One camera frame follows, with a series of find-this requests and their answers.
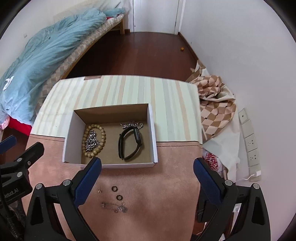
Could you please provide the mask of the black smart band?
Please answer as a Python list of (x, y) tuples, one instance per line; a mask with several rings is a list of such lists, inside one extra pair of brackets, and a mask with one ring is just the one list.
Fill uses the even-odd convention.
[[(137, 144), (137, 147), (135, 148), (135, 150), (128, 156), (124, 156), (124, 142), (125, 142), (125, 136), (129, 133), (129, 132), (133, 132), (133, 135), (134, 135), (134, 139), (135, 139), (135, 142)], [(128, 128), (125, 128), (122, 133), (119, 135), (119, 138), (118, 138), (118, 156), (119, 156), (119, 159), (122, 159), (122, 160), (129, 160), (131, 159), (133, 156), (135, 156), (138, 151), (140, 150), (142, 146), (142, 139), (141, 139), (141, 136), (140, 136), (140, 132), (139, 132), (139, 129), (138, 127), (136, 126), (129, 126)]]

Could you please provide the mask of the white red printed bag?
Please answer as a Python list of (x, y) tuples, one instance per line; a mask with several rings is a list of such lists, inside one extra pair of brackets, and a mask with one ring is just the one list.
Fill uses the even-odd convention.
[(217, 156), (203, 149), (202, 157), (211, 170), (217, 172), (224, 180), (228, 179), (228, 170)]

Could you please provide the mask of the light blue duvet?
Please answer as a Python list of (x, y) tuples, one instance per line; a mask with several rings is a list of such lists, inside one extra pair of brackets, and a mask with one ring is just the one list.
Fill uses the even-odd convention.
[[(10, 118), (32, 125), (47, 95), (67, 69), (67, 58), (85, 40), (124, 16), (124, 8), (90, 8), (45, 27), (27, 42), (23, 52), (1, 77), (1, 123)], [(3, 91), (5, 80), (14, 76)]]

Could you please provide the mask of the white paper on duvet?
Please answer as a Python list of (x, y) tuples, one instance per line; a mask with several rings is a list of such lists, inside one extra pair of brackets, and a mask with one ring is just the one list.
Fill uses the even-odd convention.
[(9, 87), (9, 85), (10, 85), (10, 83), (12, 82), (13, 78), (14, 78), (14, 76), (12, 76), (12, 77), (10, 77), (10, 78), (7, 78), (7, 79), (5, 80), (5, 85), (4, 85), (4, 87), (3, 87), (3, 91), (5, 91), (5, 90)]

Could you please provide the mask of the bed with patterned mattress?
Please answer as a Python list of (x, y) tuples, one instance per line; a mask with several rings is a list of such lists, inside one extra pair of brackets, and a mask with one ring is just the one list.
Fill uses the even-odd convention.
[[(36, 35), (37, 32), (55, 24), (67, 16), (82, 13), (90, 8), (99, 8), (103, 11), (107, 9), (124, 8), (127, 12), (129, 3), (128, 1), (31, 1), (20, 11), (1, 40), (1, 77), (16, 58), (20, 56), (27, 42), (31, 37)], [(104, 27), (98, 33), (89, 36), (85, 40), (86, 46), (78, 48), (67, 58), (69, 63), (67, 64), (67, 69), (62, 72), (63, 74), (60, 79), (86, 52), (88, 47), (120, 23), (124, 16), (119, 17), (119, 20), (111, 27)], [(11, 120), (15, 119), (10, 118), (5, 123), (1, 123), (1, 129), (5, 129)]]

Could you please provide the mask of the brown checkered blanket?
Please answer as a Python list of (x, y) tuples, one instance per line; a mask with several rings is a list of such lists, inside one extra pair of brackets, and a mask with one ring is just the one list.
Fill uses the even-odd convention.
[(192, 75), (186, 80), (196, 85), (200, 100), (202, 137), (206, 142), (217, 136), (233, 119), (236, 104), (231, 90), (222, 78), (207, 73), (206, 67), (198, 60)]

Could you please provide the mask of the white cardboard box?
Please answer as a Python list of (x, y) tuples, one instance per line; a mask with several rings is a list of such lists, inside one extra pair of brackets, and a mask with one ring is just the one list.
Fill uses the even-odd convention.
[[(83, 108), (73, 111), (65, 138), (63, 157), (64, 163), (89, 163), (83, 143), (89, 136), (87, 128), (101, 126), (106, 132), (106, 141), (98, 158), (103, 168), (147, 168), (158, 163), (156, 133), (149, 103), (110, 105), (96, 108)], [(125, 128), (136, 126), (142, 139), (138, 153), (129, 160), (119, 159), (118, 138)], [(125, 136), (124, 156), (130, 155), (137, 144), (133, 132)]]

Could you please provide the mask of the white door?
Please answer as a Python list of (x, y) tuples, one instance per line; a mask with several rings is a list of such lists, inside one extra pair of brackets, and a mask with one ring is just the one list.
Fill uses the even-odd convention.
[(182, 24), (184, 0), (130, 1), (128, 28), (131, 32), (176, 35)]

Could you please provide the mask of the wall socket strip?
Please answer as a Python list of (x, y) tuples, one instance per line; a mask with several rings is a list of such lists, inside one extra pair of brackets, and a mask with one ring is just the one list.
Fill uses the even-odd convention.
[(249, 175), (261, 171), (258, 145), (254, 134), (252, 122), (246, 108), (238, 113), (242, 136), (245, 144)]

